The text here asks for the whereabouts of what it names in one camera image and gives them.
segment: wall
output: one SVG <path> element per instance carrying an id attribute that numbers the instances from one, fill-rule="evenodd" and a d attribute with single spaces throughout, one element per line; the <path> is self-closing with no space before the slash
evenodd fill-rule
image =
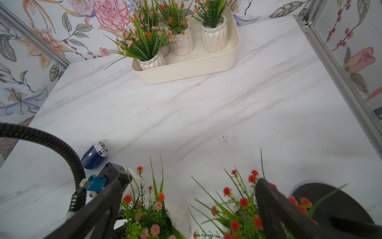
<path id="1" fill-rule="evenodd" d="M 50 37 L 48 32 L 41 32 Z M 0 17 L 0 122 L 28 126 L 65 68 Z M 0 166 L 17 141 L 0 138 Z"/>
<path id="2" fill-rule="evenodd" d="M 237 24 L 242 26 L 302 14 L 310 1 L 235 0 L 230 8 Z M 116 50 L 116 45 L 105 36 L 113 39 L 120 36 L 120 31 L 107 16 L 113 12 L 112 17 L 117 17 L 123 27 L 129 24 L 123 17 L 129 18 L 135 6 L 133 0 L 4 0 L 2 3 L 35 32 L 49 31 L 53 39 L 44 34 L 41 37 L 52 46 L 59 44 L 55 50 L 71 63 L 109 55 L 108 50 Z"/>
<path id="3" fill-rule="evenodd" d="M 316 29 L 382 120 L 382 1 L 328 1 Z"/>

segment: painted rose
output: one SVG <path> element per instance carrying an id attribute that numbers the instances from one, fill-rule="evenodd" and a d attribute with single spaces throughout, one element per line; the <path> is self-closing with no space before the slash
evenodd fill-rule
<path id="1" fill-rule="evenodd" d="M 68 2 L 78 14 L 92 16 L 94 10 L 93 0 L 68 0 Z"/>
<path id="2" fill-rule="evenodd" d="M 348 67 L 351 72 L 359 72 L 363 68 L 367 67 L 370 64 L 373 64 L 376 61 L 376 58 L 373 57 L 374 49 L 368 47 L 363 49 L 356 55 L 352 56 L 348 60 Z"/>
<path id="3" fill-rule="evenodd" d="M 107 55 L 110 55 L 109 50 L 106 49 L 106 48 L 102 48 L 102 47 L 100 47 L 100 48 L 99 48 L 99 51 L 101 52 L 101 54 L 102 54 L 103 57 L 104 57 L 104 56 L 107 56 Z"/>
<path id="4" fill-rule="evenodd" d="M 113 31 L 130 23 L 130 12 L 123 0 L 95 0 L 94 13 L 99 23 Z"/>

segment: marble table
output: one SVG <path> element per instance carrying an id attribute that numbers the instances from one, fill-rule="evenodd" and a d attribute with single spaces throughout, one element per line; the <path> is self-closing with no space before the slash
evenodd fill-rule
<path id="1" fill-rule="evenodd" d="M 238 30 L 239 58 L 226 72 L 146 85 L 131 59 L 107 70 L 118 56 L 71 64 L 30 127 L 80 157 L 102 140 L 105 163 L 145 167 L 146 186 L 150 156 L 160 180 L 161 154 L 166 201 L 185 208 L 193 198 L 211 205 L 191 175 L 221 192 L 234 187 L 223 168 L 245 178 L 261 172 L 262 149 L 266 178 L 283 193 L 306 182 L 349 183 L 344 191 L 381 224 L 382 161 L 293 17 Z M 1 238 L 42 238 L 65 221 L 74 181 L 55 152 L 20 141 L 0 181 Z"/>

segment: white tray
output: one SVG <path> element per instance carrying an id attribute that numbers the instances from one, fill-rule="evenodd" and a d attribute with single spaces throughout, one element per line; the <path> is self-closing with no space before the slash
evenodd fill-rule
<path id="1" fill-rule="evenodd" d="M 236 63 L 240 37 L 231 10 L 226 8 L 223 15 L 227 18 L 228 39 L 222 50 L 208 52 L 204 49 L 201 24 L 189 16 L 188 23 L 195 42 L 195 48 L 190 54 L 177 56 L 170 51 L 165 56 L 168 65 L 145 71 L 141 69 L 137 59 L 134 59 L 133 70 L 150 85 L 229 70 Z"/>

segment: black round base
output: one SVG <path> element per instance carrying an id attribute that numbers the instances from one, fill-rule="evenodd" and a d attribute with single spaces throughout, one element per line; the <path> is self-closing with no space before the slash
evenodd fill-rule
<path id="1" fill-rule="evenodd" d="M 292 196 L 297 201 L 305 197 L 315 204 L 320 198 L 335 189 L 327 184 L 310 183 L 298 187 Z M 343 191 L 337 192 L 322 202 L 315 210 L 312 219 L 336 235 L 337 238 L 359 238 L 359 236 L 374 238 L 370 234 L 370 228 L 378 227 L 374 226 L 374 222 L 366 210 Z"/>

